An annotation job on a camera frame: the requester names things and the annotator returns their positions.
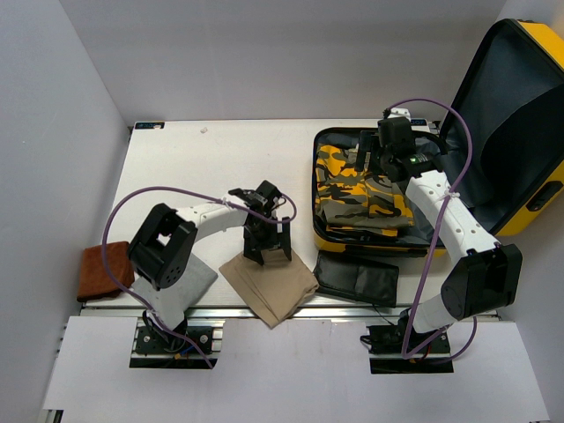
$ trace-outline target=zip tie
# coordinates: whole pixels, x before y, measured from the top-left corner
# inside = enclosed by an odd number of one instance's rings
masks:
[[[449,189],[446,189],[446,190],[444,191],[444,194],[439,197],[439,201],[444,200],[446,197],[450,197],[450,198],[460,198],[460,193],[459,193],[459,192],[450,192]]]

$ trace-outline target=white panel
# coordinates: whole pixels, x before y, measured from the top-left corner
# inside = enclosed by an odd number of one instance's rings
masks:
[[[58,1],[0,1],[0,40],[0,421],[35,422],[128,133]]]
[[[371,375],[363,323],[229,320],[215,369],[129,369],[134,318],[69,322],[44,406],[65,423],[104,421],[455,421],[546,419],[513,323],[482,323],[447,375]],[[450,331],[460,348],[471,331]]]
[[[564,37],[564,2],[561,0],[508,0],[498,19],[534,20],[549,25]],[[564,198],[558,198],[525,231],[501,240],[514,242],[523,253],[523,269],[515,305],[500,312],[516,321],[553,422],[564,422],[564,364],[561,359],[564,329]]]
[[[115,202],[135,189],[151,185],[169,185],[222,197],[230,189],[254,189],[267,179],[296,202],[298,217],[291,227],[292,247],[313,270],[317,258],[310,186],[313,142],[317,132],[335,126],[374,127],[375,120],[166,122],[162,130],[134,130]],[[109,238],[111,241],[131,240],[156,204],[179,208],[202,202],[168,192],[149,192],[134,197],[117,214]],[[278,215],[284,217],[291,211],[291,207],[285,205]],[[242,228],[233,228],[199,241],[193,252],[218,271],[242,248]],[[399,266],[397,303],[411,304],[425,260],[382,258],[381,261]],[[451,266],[447,255],[434,259],[423,301],[438,294]],[[350,301],[316,295],[309,304],[344,303]],[[138,305],[129,295],[89,304]],[[244,306],[245,303],[219,274],[197,305]]]
[[[504,0],[62,0],[125,121],[450,102]],[[418,105],[414,111],[442,110]]]

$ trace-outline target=white tabletop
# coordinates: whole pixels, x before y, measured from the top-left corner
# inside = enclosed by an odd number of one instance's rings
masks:
[[[311,177],[315,134],[330,127],[374,127],[376,120],[268,120],[166,122],[161,130],[133,130],[115,203],[135,189],[169,185],[215,197],[233,188],[254,189],[266,179],[290,196],[298,206],[292,223],[292,247],[303,262],[314,269],[317,249],[314,244],[311,211]],[[168,192],[151,192],[133,198],[118,213],[109,235],[110,241],[130,241],[147,213],[158,203],[183,207],[202,200]],[[290,213],[289,206],[279,216]],[[215,271],[242,251],[242,229],[234,228],[198,242],[193,253]],[[383,258],[399,266],[397,304],[411,304],[424,259]],[[448,255],[434,259],[422,300],[436,295],[449,274]],[[316,295],[308,305],[349,305]],[[89,301],[96,307],[133,307],[129,296]],[[200,307],[241,307],[241,297],[221,274]]]
[[[72,317],[44,408],[63,422],[527,422],[548,419],[514,323],[481,323],[445,375],[371,375],[363,322],[224,326],[212,370],[129,368],[136,318]],[[470,323],[449,330],[459,349]]]

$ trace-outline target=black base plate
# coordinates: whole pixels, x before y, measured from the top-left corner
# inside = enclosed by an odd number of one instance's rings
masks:
[[[196,341],[197,346],[199,346],[205,354],[212,352],[213,328],[211,326],[189,326],[186,334],[188,338]],[[202,335],[207,337],[206,342],[200,341]],[[139,328],[139,332],[137,334],[135,352],[137,354],[144,354],[145,356],[151,354],[170,354],[178,353],[189,346],[190,345],[184,344],[181,348],[177,348],[177,351],[170,351],[166,346],[164,346],[164,343],[160,338],[155,336],[152,331],[143,326]]]

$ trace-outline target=open suitcase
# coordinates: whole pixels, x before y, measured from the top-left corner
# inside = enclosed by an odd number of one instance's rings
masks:
[[[486,34],[452,103],[468,123],[474,143],[472,165],[458,191],[476,220],[491,234],[518,234],[561,192],[563,66],[564,41],[548,26],[504,19]],[[315,242],[321,250],[354,255],[424,256],[433,228],[412,204],[401,204],[402,197],[391,187],[384,187],[382,194],[389,199],[384,203],[390,207],[381,210],[381,204],[376,204],[375,212],[387,216],[394,211],[396,218],[405,218],[398,227],[341,230],[344,223],[335,226],[335,213],[324,213],[321,204],[327,203],[323,196],[331,190],[336,192],[335,183],[327,189],[327,178],[345,176],[333,181],[347,189],[350,180],[346,177],[351,175],[350,166],[345,166],[348,152],[354,154],[362,130],[377,132],[377,128],[329,128],[315,136]],[[440,160],[452,183],[466,159],[466,140],[451,114],[446,115],[440,135],[449,145],[449,154]],[[432,143],[418,141],[418,145],[421,151],[439,153]],[[343,166],[334,161],[335,157]],[[353,186],[348,189],[348,194],[365,195]],[[354,196],[342,196],[339,202],[345,204]],[[372,206],[368,205],[370,217]]]

